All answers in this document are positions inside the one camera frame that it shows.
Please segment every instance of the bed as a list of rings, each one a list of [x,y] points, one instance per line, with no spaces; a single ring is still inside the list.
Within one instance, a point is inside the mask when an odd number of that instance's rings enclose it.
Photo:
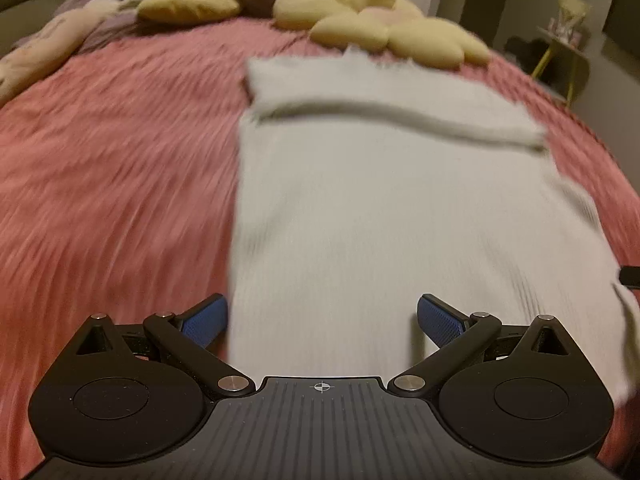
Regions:
[[[280,54],[336,53],[237,18],[75,56],[0,109],[0,478],[38,463],[30,393],[87,316],[136,323],[228,292],[244,64]],[[546,125],[619,263],[640,264],[640,198],[596,135],[498,55],[460,74]],[[616,410],[606,465],[638,441],[639,403]]]

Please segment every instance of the crosshair mark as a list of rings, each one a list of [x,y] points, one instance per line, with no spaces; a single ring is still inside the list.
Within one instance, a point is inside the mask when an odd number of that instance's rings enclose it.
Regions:
[[[313,388],[314,390],[320,392],[321,394],[324,394],[325,392],[328,392],[331,388],[335,388],[335,386],[330,386],[327,383],[318,383],[318,384],[314,384],[313,386],[309,386],[310,388]]]

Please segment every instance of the ribbed black surface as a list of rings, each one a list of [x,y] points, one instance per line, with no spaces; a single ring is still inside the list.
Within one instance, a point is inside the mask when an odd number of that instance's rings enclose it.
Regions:
[[[314,386],[325,383],[328,389]],[[50,460],[34,479],[516,480],[611,479],[590,459],[555,468],[492,462],[460,446],[422,400],[374,379],[269,379],[223,400],[199,434],[146,463],[116,468]]]

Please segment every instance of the metal screw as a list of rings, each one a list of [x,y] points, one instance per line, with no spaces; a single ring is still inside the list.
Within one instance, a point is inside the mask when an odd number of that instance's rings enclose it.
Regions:
[[[401,375],[394,380],[396,388],[400,388],[406,392],[417,392],[425,385],[424,379],[417,375]]]
[[[228,375],[218,381],[218,386],[228,392],[239,392],[249,385],[246,377],[239,375]]]

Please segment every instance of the white towel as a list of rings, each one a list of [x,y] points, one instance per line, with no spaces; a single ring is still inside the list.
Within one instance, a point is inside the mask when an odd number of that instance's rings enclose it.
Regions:
[[[430,292],[505,324],[553,314],[616,405],[635,390],[638,306],[593,202],[523,108],[353,53],[248,73],[230,364],[257,382],[386,382],[435,348],[415,320]]]

